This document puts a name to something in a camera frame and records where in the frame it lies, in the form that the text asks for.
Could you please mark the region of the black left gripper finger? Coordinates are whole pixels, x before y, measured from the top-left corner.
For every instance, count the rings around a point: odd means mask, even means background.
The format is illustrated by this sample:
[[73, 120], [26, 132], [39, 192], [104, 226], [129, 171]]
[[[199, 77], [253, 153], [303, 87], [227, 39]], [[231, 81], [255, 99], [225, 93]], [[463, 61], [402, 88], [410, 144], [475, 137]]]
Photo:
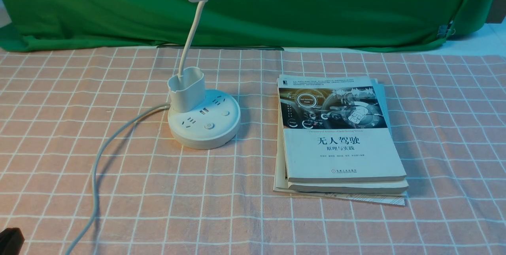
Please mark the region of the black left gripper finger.
[[0, 254], [19, 255], [24, 241], [20, 228], [6, 228], [0, 233]]

